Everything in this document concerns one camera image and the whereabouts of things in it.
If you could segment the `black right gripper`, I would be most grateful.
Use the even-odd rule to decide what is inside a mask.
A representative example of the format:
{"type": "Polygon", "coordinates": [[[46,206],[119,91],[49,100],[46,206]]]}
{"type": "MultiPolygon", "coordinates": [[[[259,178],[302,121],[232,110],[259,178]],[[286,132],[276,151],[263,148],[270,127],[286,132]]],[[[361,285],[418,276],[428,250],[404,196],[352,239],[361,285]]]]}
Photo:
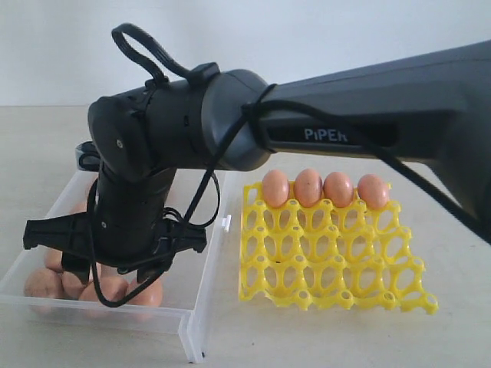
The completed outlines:
{"type": "Polygon", "coordinates": [[[43,220],[29,220],[23,245],[62,251],[61,267],[83,285],[90,282],[92,263],[127,271],[137,270],[137,282],[157,279],[168,271],[173,256],[206,247],[203,229],[184,227],[164,218],[165,201],[176,169],[168,168],[132,183],[101,164],[98,200],[86,212],[43,220]]]}

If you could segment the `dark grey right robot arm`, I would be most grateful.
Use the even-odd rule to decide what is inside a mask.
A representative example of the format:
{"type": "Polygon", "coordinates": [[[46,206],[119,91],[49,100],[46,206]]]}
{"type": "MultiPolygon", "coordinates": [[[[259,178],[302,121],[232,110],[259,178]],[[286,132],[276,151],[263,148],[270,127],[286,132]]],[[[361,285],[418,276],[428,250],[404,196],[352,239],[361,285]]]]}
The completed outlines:
{"type": "Polygon", "coordinates": [[[80,160],[98,180],[87,212],[28,221],[25,249],[61,251],[81,279],[94,262],[160,274],[206,245],[201,225],[165,217],[176,171],[247,172],[277,152],[378,158],[489,240],[488,41],[269,85],[214,63],[187,70],[146,35],[149,57],[113,38],[151,78],[90,105],[80,160]]]}

